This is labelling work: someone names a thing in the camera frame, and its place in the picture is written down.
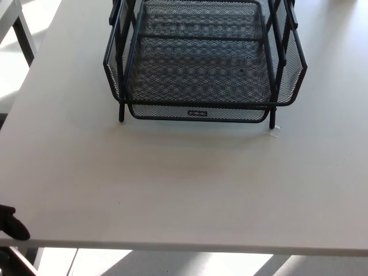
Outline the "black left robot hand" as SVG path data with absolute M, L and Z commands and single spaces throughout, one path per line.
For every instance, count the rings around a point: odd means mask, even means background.
M 26 226 L 15 217 L 15 212 L 14 207 L 1 205 L 1 231 L 16 240 L 29 240 L 30 233 Z

